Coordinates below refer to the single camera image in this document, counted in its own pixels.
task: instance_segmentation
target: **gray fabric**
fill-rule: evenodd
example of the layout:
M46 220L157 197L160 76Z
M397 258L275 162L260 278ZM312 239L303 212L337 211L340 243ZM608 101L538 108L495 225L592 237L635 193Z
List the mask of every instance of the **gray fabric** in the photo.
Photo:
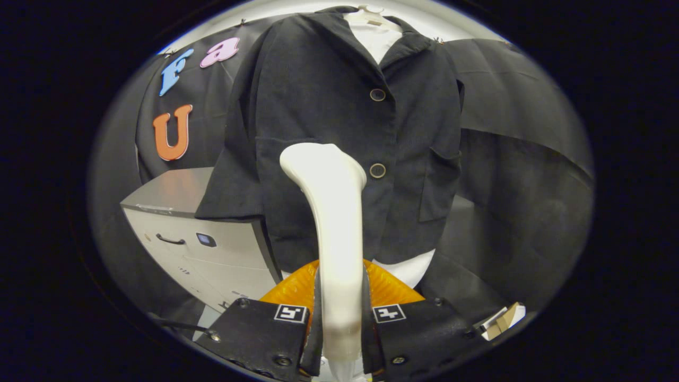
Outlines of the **gray fabric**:
M460 200L422 291L473 322L515 301L539 311L585 246L593 182L564 156L510 137L463 131L460 149Z
M217 161L224 142L226 105L238 68L249 48L259 35L273 22L287 15L263 18L203 37L172 55L159 56L162 64L145 76L148 89L136 121L135 142L139 147L140 168L143 183L163 174L167 170L212 167ZM200 62L207 51L226 39L238 37L238 52L233 57L219 61L207 68ZM162 70L189 49L194 53L186 59L184 69L178 74L180 80L162 97ZM177 118L175 110L183 105L193 105L189 114L189 147L180 160L165 161L158 156L155 148L153 120L159 115L171 115L167 124L167 139L170 145L177 142Z
M102 261L132 303L144 312L194 323L203 304L147 254L119 204L141 186L134 130L149 76L161 64L162 59L154 57L139 70L117 96L100 127L90 161L88 215Z
M594 178L585 128L564 92L529 56L503 41L445 43L465 85L461 125L537 143Z

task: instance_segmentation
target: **white wall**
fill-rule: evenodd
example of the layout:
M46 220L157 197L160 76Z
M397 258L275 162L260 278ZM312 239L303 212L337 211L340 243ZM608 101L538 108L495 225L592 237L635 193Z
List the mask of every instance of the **white wall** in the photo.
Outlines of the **white wall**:
M253 0L219 14L194 28L161 52L178 50L207 35L223 31L240 24L241 19L248 21L281 14L315 12L339 5L360 4L337 1L304 0ZM444 41L455 39L495 39L506 41L487 27L448 6L431 0L370 0L369 5L384 8L383 16L396 16L408 22L421 34Z

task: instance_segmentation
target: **jacket sleeve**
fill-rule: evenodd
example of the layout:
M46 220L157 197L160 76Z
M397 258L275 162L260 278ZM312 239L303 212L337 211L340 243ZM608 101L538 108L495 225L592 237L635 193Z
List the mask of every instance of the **jacket sleeve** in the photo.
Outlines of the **jacket sleeve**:
M255 155L255 105L259 74L274 23L252 45L240 65L228 100L224 148L196 211L197 219L243 220L263 215Z

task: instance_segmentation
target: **screw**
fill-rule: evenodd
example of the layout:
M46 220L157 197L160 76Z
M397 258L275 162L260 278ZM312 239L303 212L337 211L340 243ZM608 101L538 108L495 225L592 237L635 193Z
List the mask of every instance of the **screw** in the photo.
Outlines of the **screw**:
M242 362L239 362L239 361L236 361L236 360L228 360L228 361L231 362L232 364L240 367L240 368L246 368L245 365Z
M395 357L393 360L391 360L391 363L393 363L394 365L404 364L405 362L406 362L405 357Z
M210 339L211 339L212 341L214 341L214 342L221 342L221 337L219 336L219 334L217 334L217 332L211 330L211 331L206 332L206 333L210 335Z
M270 372L266 372L264 370L255 370L255 372L259 375L263 375L265 377L273 378L274 376Z
M277 358L275 359L275 361L276 361L276 364L277 364L277 365L280 365L280 366L290 366L290 365L292 365L292 363L293 363L292 361L290 361L290 358L288 358L288 357L282 357L282 356L277 357Z

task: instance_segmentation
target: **clothes hanger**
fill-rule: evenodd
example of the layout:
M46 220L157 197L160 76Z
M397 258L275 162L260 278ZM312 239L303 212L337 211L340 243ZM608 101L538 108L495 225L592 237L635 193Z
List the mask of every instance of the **clothes hanger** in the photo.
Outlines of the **clothes hanger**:
M370 24L370 25L375 25L377 27L385 28L385 29L391 29L393 31L402 33L403 29L396 24L395 22L391 22L384 17L382 17L381 13L384 11L384 8L382 7L376 7L374 5L359 5L359 11L358 12L352 12L349 14L345 14L344 18L345 20L349 22L354 22L357 24Z

